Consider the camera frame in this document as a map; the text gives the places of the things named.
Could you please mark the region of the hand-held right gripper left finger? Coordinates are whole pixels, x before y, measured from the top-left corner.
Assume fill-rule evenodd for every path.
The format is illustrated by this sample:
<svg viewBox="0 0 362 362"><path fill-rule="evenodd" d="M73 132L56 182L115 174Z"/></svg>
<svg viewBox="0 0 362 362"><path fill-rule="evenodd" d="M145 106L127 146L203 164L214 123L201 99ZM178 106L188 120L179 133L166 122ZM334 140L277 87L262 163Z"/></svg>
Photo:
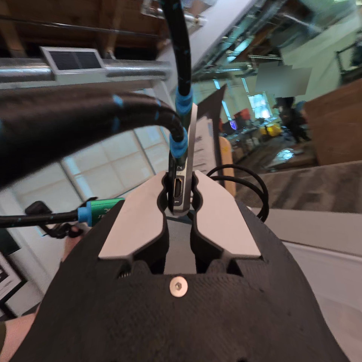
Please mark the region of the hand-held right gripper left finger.
<svg viewBox="0 0 362 362"><path fill-rule="evenodd" d="M166 171L159 172L125 199L100 260L144 261L153 274L164 273L169 250L166 177Z"/></svg>

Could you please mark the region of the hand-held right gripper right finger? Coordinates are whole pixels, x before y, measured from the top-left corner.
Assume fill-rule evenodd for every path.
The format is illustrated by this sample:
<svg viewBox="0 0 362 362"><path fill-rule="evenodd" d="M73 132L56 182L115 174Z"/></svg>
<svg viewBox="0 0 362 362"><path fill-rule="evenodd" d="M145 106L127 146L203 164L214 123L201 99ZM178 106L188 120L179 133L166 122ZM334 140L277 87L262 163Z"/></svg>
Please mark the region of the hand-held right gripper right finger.
<svg viewBox="0 0 362 362"><path fill-rule="evenodd" d="M233 196L201 171L193 172L194 216L190 246L197 274L214 260L226 268L237 260L258 260L261 252Z"/></svg>

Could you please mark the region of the braided hdmi cable green plug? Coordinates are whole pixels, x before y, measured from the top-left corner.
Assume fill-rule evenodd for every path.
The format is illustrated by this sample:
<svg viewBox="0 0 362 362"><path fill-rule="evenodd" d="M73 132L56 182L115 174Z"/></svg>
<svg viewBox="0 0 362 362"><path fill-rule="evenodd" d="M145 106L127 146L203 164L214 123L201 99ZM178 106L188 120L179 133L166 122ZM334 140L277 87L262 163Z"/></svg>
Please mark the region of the braided hdmi cable green plug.
<svg viewBox="0 0 362 362"><path fill-rule="evenodd" d="M168 25L177 69L176 111L186 118L192 111L192 63L187 24L182 3L179 0L160 1Z"/></svg>
<svg viewBox="0 0 362 362"><path fill-rule="evenodd" d="M187 131L165 102L134 92L53 89L1 97L0 187L81 149L132 129L162 126L170 152L183 159Z"/></svg>
<svg viewBox="0 0 362 362"><path fill-rule="evenodd" d="M78 211L78 223L85 223L88 227L95 226L107 212L109 212L117 203L122 206L124 198L97 199L90 198L76 210ZM30 226L31 218L24 215L8 215L0 217L0 227L2 229L34 227Z"/></svg>

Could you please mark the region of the black hdmi switch box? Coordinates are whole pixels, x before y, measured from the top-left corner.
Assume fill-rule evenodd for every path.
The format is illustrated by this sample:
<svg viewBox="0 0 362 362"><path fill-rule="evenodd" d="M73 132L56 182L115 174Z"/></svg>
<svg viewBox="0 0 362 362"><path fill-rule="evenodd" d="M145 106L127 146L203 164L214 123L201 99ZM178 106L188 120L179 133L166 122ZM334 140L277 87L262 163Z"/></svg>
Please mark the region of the black hdmi switch box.
<svg viewBox="0 0 362 362"><path fill-rule="evenodd" d="M184 166L177 166L172 156L169 156L169 172L167 176L168 208L174 216L186 215L191 206L197 108L197 105L193 103L189 114L188 151L187 156L184 156Z"/></svg>

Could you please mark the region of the person's left forearm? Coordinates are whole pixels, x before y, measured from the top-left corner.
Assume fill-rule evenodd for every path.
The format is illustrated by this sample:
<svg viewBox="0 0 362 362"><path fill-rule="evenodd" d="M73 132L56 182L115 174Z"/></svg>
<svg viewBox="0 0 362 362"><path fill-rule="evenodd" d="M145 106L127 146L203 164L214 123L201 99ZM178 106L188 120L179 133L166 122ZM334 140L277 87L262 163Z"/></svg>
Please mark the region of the person's left forearm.
<svg viewBox="0 0 362 362"><path fill-rule="evenodd" d="M0 322L1 362L8 362L14 356L29 332L37 313L38 310L32 314Z"/></svg>

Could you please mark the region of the frosted window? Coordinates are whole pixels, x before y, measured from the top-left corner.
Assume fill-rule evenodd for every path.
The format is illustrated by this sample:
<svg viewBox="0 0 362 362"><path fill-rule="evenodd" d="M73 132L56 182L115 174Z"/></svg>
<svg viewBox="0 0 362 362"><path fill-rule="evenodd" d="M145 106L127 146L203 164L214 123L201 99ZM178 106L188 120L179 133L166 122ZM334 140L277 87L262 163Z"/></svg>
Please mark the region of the frosted window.
<svg viewBox="0 0 362 362"><path fill-rule="evenodd" d="M61 165L84 200L119 197L168 169L168 135L159 126L138 128L67 156Z"/></svg>

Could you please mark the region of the light wooden board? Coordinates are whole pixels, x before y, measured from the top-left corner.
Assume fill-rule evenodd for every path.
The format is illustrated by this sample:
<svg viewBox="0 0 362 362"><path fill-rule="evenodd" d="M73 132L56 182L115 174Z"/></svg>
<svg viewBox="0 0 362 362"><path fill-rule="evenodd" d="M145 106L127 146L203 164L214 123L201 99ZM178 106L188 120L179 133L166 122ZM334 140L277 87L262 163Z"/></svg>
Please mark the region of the light wooden board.
<svg viewBox="0 0 362 362"><path fill-rule="evenodd" d="M233 164L232 148L229 140L224 137L219 137L219 143L220 143L222 165ZM230 177L235 176L233 168L225 168L222 170L222 172L224 176L230 176ZM235 197L236 183L232 181L224 181L224 187L233 197Z"/></svg>

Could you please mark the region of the black framed picture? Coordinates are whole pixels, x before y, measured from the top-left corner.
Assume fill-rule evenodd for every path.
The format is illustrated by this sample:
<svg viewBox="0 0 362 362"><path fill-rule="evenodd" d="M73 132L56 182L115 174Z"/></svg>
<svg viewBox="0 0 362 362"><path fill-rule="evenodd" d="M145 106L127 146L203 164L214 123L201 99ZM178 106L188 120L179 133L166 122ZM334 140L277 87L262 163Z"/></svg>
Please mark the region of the black framed picture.
<svg viewBox="0 0 362 362"><path fill-rule="evenodd" d="M27 279L17 267L0 253L0 310L7 319L17 315L7 306L7 301L27 283Z"/></svg>

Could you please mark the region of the white paper sign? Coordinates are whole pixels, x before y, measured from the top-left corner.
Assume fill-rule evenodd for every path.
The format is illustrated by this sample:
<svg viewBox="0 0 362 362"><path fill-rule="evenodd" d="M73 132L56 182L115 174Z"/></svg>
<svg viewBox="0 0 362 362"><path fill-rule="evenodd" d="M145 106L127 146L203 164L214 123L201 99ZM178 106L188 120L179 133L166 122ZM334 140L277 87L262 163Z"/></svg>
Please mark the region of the white paper sign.
<svg viewBox="0 0 362 362"><path fill-rule="evenodd" d="M193 170L207 174L216 167L213 123L206 115L197 120Z"/></svg>

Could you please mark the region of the grey carpeted partition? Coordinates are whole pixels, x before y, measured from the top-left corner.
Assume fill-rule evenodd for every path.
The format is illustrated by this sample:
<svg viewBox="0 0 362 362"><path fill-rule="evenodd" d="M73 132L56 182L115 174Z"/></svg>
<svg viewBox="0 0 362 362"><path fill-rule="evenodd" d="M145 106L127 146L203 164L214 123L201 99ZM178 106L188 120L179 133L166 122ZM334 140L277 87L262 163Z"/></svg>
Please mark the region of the grey carpeted partition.
<svg viewBox="0 0 362 362"><path fill-rule="evenodd" d="M260 175L271 209L362 213L362 162Z"/></svg>

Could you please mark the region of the yellow container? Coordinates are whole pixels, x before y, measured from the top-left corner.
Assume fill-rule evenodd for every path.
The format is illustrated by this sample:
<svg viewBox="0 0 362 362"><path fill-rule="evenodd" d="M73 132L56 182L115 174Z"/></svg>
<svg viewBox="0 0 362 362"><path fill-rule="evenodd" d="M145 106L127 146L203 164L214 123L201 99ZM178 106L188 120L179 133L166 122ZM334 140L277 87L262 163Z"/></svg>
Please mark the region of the yellow container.
<svg viewBox="0 0 362 362"><path fill-rule="evenodd" d="M282 134L282 129L278 124L266 124L260 126L260 133L264 136L278 137Z"/></svg>

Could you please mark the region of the dark upright panel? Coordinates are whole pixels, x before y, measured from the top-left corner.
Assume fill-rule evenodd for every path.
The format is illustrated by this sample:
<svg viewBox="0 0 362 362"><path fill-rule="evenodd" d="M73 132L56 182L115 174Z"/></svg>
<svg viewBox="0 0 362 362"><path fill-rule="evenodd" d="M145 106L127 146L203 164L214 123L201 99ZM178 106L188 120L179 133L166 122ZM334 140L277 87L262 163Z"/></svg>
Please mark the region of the dark upright panel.
<svg viewBox="0 0 362 362"><path fill-rule="evenodd" d="M227 85L221 86L221 88L217 89L209 97L198 104L197 123L199 123L199 120L204 116L212 121L211 133L215 143L219 138L220 113L223 107L222 102L224 100L224 93L226 89Z"/></svg>

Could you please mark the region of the large brown board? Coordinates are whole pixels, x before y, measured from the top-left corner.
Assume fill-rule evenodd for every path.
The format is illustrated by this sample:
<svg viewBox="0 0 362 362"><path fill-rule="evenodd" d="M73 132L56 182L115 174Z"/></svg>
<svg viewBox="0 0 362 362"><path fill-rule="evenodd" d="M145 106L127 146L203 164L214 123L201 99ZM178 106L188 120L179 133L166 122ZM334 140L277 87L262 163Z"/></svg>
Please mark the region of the large brown board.
<svg viewBox="0 0 362 362"><path fill-rule="evenodd" d="M362 160L362 80L304 105L320 166Z"/></svg>

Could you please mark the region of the white vent grille box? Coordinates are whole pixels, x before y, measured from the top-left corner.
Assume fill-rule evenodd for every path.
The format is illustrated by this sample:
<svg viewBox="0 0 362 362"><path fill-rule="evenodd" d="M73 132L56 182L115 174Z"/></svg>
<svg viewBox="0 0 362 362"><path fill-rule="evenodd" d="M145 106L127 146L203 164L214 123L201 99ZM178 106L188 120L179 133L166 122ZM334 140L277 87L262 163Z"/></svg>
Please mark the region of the white vent grille box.
<svg viewBox="0 0 362 362"><path fill-rule="evenodd" d="M40 47L60 85L105 83L106 67L94 48Z"/></svg>

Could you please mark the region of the silver ventilation duct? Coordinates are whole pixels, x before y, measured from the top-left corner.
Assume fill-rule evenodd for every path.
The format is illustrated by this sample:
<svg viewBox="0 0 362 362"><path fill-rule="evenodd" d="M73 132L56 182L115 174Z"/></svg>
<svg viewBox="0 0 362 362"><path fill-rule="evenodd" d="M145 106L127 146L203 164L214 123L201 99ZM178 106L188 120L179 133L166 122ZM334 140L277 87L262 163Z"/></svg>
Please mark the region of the silver ventilation duct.
<svg viewBox="0 0 362 362"><path fill-rule="evenodd" d="M90 70L56 70L43 59L1 58L1 83L53 81L60 77L96 74L103 78L140 77L142 79L169 79L172 73L168 61L105 59L101 68Z"/></svg>

